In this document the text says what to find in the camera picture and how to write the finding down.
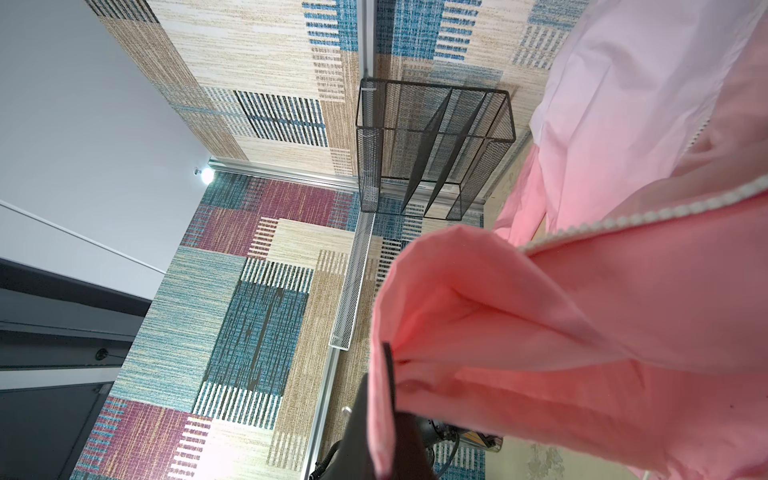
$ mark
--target ceiling light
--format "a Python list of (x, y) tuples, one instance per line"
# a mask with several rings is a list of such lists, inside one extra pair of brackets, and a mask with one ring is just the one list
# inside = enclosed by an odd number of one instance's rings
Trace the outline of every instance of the ceiling light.
[(214, 181), (214, 169), (211, 167), (205, 167), (203, 170), (195, 168), (194, 174), (200, 174), (200, 178), (203, 179), (203, 183), (206, 185), (210, 185), (210, 182)]

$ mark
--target wire mesh basket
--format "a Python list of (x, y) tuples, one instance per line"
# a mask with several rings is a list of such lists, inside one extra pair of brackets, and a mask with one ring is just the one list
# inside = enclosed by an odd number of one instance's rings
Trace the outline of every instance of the wire mesh basket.
[(356, 125), (361, 210), (441, 220), (461, 220), (517, 138), (506, 91), (378, 78), (360, 81)]

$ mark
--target dark gray panel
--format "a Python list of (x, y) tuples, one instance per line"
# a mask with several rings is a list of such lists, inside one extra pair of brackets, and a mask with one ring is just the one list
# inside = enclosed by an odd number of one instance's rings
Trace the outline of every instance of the dark gray panel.
[(0, 258), (0, 288), (136, 316), (147, 315), (151, 303), (139, 296), (46, 272), (4, 258)]
[(69, 478), (106, 391), (79, 385), (0, 392), (0, 478)]
[(0, 329), (133, 341), (144, 317), (0, 289)]
[(121, 366), (129, 349), (131, 342), (0, 330), (0, 368)]

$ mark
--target light bulb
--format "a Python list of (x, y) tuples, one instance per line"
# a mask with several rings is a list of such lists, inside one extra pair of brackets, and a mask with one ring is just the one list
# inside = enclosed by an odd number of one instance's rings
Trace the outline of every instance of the light bulb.
[(210, 184), (210, 182), (214, 181), (214, 169), (211, 167), (205, 167), (200, 173), (200, 178), (203, 179), (204, 184)]

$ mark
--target patterned carpet wall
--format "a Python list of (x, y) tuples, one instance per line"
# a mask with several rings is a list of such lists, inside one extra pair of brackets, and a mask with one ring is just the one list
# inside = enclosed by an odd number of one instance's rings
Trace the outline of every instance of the patterned carpet wall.
[[(213, 155), (356, 175), (356, 0), (85, 1)], [(522, 139), (587, 3), (378, 0), (378, 76), (507, 90)]]
[[(71, 478), (297, 478), (358, 205), (357, 194), (218, 173)], [(464, 223), (481, 227), (482, 216)], [(377, 215), (324, 449), (341, 437), (342, 408), (367, 369), (370, 311), (389, 265), (448, 225)], [(483, 452), (462, 448), (458, 459), (446, 480), (485, 478)]]

